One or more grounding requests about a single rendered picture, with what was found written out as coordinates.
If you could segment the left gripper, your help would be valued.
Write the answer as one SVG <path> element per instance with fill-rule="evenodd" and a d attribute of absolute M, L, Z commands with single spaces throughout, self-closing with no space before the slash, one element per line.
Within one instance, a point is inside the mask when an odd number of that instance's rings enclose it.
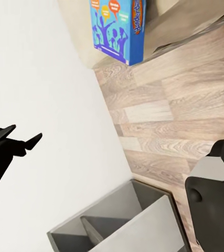
<path fill-rule="evenodd" d="M 8 140 L 7 136 L 16 128 L 17 126 L 15 124 L 12 124 L 5 129 L 2 129 L 0 131 L 0 141 L 4 141 L 5 139 Z M 29 139 L 27 141 L 12 141 L 10 140 L 11 146 L 12 146 L 12 153 L 14 156 L 20 156 L 24 157 L 27 153 L 26 150 L 32 150 L 34 146 L 39 142 L 39 140 L 42 138 L 42 133 L 39 133 L 32 139 Z"/>

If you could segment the board game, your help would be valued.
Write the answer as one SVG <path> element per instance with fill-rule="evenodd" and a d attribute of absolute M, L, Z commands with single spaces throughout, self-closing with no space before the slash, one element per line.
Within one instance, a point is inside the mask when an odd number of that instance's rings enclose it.
<path fill-rule="evenodd" d="M 127 66 L 143 62 L 146 0 L 89 0 L 93 45 Z"/>

